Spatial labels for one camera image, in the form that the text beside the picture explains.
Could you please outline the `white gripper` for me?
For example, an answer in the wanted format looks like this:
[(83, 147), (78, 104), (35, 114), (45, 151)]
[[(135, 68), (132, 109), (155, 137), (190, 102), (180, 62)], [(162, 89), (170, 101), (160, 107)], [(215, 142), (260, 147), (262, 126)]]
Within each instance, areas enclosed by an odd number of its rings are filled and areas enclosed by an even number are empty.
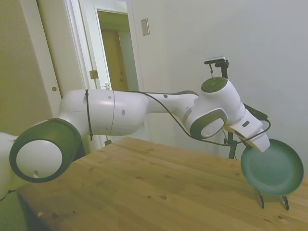
[(243, 114), (229, 117), (227, 122), (227, 131), (236, 134), (243, 141), (246, 149), (251, 150), (253, 147), (259, 152), (264, 152), (270, 146), (270, 141), (262, 128), (262, 122), (247, 109)]

